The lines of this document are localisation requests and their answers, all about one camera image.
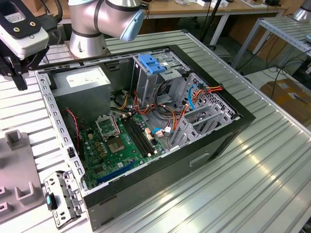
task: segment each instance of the slotted aluminum surface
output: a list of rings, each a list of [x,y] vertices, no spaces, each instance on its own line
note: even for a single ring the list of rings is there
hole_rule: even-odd
[[[219,158],[97,232],[275,233],[301,229],[311,216],[310,132],[187,33],[146,34],[131,43],[109,39],[107,44],[113,53],[179,45],[256,120]],[[50,50],[53,57],[67,52],[64,46]],[[68,167],[35,78],[27,78],[27,83],[28,90],[20,92],[13,82],[0,78],[0,136],[13,128],[29,133],[43,182],[52,172]],[[0,232],[57,230],[47,206],[42,205],[2,224]],[[91,232],[86,213],[60,232]]]
[[[260,25],[297,49],[311,54],[311,43],[306,40],[306,36],[311,35],[311,21],[300,23],[291,17],[263,18]]]

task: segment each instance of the motherboard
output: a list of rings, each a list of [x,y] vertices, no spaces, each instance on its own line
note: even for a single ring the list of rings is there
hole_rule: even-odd
[[[87,186],[94,188],[164,154],[161,143],[150,138],[148,132],[149,128],[139,114],[116,120],[108,116],[80,130],[80,146],[84,153],[80,158]]]

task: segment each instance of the cardboard box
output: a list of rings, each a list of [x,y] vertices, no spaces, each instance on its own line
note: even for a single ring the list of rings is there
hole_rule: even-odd
[[[31,12],[36,12],[42,7],[40,0],[22,0],[22,2]]]
[[[266,83],[260,90],[271,97],[274,81]],[[311,96],[290,79],[276,82],[273,101],[304,126],[311,124]]]

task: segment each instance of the red wire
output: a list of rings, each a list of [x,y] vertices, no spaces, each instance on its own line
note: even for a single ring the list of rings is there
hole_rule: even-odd
[[[66,109],[66,111],[69,112],[69,113],[72,115],[72,118],[73,118],[73,120],[74,120],[74,124],[76,125],[76,133],[77,133],[78,148],[79,148],[80,139],[79,139],[79,129],[78,129],[77,119],[76,119],[76,117],[74,116],[74,114],[72,113],[72,111],[70,111],[69,109]]]

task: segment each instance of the blue latch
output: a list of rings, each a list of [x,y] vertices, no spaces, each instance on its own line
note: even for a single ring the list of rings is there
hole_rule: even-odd
[[[161,73],[166,70],[157,60],[150,54],[139,55],[139,60],[149,70],[151,74]]]

